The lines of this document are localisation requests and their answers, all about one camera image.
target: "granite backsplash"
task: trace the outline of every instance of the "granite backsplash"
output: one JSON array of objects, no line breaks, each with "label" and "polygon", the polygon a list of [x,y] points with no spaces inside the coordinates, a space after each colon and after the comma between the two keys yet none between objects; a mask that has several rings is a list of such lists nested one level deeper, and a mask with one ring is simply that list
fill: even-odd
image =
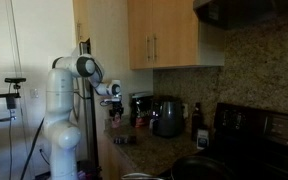
[{"label": "granite backsplash", "polygon": [[[201,103],[211,125],[217,102],[288,114],[288,15],[226,32],[224,67],[154,70],[154,94]],[[187,131],[190,131],[190,117]]]}]

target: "upper cabinet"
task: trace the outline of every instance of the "upper cabinet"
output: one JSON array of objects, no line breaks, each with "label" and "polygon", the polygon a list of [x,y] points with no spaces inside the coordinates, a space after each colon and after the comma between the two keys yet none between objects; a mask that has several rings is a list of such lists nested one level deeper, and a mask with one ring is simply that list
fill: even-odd
[{"label": "upper cabinet", "polygon": [[223,30],[200,23],[193,0],[128,0],[130,68],[224,63]]},{"label": "upper cabinet", "polygon": [[88,1],[73,0],[76,43],[85,42],[89,36]]}]

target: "range hood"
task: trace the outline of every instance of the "range hood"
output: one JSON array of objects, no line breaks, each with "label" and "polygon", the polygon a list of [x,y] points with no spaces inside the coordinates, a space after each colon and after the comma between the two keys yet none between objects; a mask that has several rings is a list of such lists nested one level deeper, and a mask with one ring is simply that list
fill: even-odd
[{"label": "range hood", "polygon": [[234,29],[288,14],[288,0],[195,0],[199,20]]}]

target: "stove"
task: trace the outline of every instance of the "stove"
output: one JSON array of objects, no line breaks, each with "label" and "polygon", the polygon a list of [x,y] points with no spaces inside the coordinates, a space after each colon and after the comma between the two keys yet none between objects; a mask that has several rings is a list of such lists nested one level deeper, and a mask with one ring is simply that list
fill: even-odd
[{"label": "stove", "polygon": [[[218,103],[214,140],[195,156],[224,164],[236,179],[288,180],[288,115]],[[170,177],[171,168],[160,174]]]}]

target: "kitchen counter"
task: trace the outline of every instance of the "kitchen counter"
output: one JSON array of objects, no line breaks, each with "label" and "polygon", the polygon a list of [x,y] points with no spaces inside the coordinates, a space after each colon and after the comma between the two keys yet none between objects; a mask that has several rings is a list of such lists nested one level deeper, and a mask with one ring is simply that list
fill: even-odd
[{"label": "kitchen counter", "polygon": [[130,124],[107,128],[105,134],[113,143],[117,136],[134,135],[136,144],[113,144],[135,172],[158,175],[172,167],[176,159],[196,153],[196,143],[186,132],[173,138],[150,134],[148,126],[134,128]]}]

